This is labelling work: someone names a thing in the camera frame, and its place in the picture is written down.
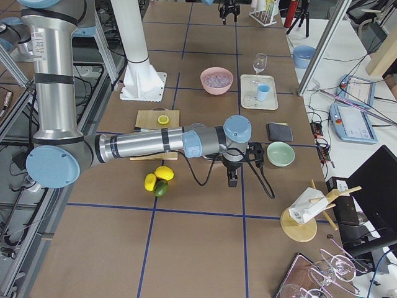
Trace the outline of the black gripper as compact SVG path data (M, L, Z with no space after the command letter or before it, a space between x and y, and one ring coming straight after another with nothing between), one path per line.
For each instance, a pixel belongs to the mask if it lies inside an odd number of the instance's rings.
M264 165L264 149L258 142L231 143L222 155L222 162L228 168L228 186L234 187L238 183L238 170L242 163L255 163L257 168Z
M237 22L238 16L240 15L239 4L236 4L235 0L222 0L220 4L220 18L222 19L223 25L226 24L225 12L233 12L234 22Z

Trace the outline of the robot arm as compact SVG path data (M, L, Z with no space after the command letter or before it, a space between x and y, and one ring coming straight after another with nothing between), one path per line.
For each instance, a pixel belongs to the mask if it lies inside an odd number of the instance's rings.
M94 23L88 1L21 1L20 13L31 33L39 128L28 154L29 176L48 188L73 184L95 165L118 158L178 152L186 158L220 157L232 181L253 154L251 123L229 117L221 126L190 125L123 135L85 136L77 126L72 36Z

